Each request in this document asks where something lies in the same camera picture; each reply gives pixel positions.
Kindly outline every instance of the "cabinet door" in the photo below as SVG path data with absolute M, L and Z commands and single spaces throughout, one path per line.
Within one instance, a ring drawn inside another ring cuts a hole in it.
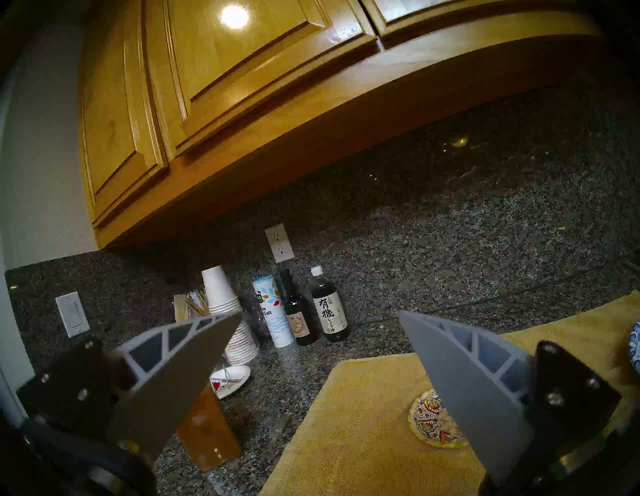
M 145 67 L 142 0 L 106 2 L 86 28 L 79 73 L 79 134 L 94 225 L 166 159 Z
M 376 43 L 357 0 L 149 0 L 147 33 L 170 158 L 301 76 Z
M 362 0 L 371 20 L 384 38 L 402 29 L 433 20 L 442 20 L 448 15 L 472 14 L 494 15 L 506 10 L 517 10 L 532 5 L 539 8 L 545 4 L 575 4 L 574 0 Z

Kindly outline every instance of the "ceramic plate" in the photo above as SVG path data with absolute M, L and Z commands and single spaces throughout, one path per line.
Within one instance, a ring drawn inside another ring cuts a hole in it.
M 224 369 L 212 373 L 209 376 L 209 381 L 211 381 L 211 387 L 216 392 L 218 399 L 223 399 L 240 389 L 250 374 L 251 369 L 246 365 L 233 365 L 232 367 L 227 367 L 227 375 L 229 379 L 239 380 L 238 382 L 227 383 Z
M 631 329 L 629 337 L 629 358 L 634 368 L 640 372 L 640 321 L 636 322 Z
M 413 434 L 431 446 L 462 448 L 469 445 L 433 389 L 416 398 L 409 409 L 408 420 Z

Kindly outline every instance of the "yellow dish towel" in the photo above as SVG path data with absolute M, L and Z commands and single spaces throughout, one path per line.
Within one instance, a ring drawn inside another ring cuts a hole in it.
M 552 340 L 622 395 L 609 430 L 639 398 L 627 355 L 640 292 L 573 317 L 504 337 L 529 353 Z M 407 412 L 431 388 L 415 353 L 346 360 L 335 366 L 265 483 L 263 496 L 475 495 L 484 468 L 471 448 L 439 449 L 411 432 Z

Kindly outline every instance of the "dark glass bottle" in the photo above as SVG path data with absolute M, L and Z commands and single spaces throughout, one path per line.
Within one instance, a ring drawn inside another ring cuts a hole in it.
M 311 344 L 318 339 L 319 333 L 313 322 L 307 299 L 296 291 L 289 269 L 280 272 L 280 279 L 284 291 L 287 293 L 287 298 L 284 300 L 284 311 L 289 320 L 289 327 L 296 337 L 296 342 L 302 346 Z
M 344 315 L 338 292 L 333 283 L 323 277 L 322 266 L 313 267 L 311 273 L 314 276 L 311 297 L 314 299 L 324 335 L 331 342 L 342 341 L 349 335 L 349 323 Z

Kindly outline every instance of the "white wall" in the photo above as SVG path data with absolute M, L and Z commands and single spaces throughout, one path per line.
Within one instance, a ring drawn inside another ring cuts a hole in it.
M 97 249 L 77 144 L 80 23 L 58 21 L 15 67 L 0 149 L 0 232 L 7 269 Z
M 0 236 L 0 406 L 14 425 L 20 423 L 24 412 L 15 391 L 33 377 L 33 367 L 24 349 L 15 323 L 9 292 L 4 279 L 2 237 Z

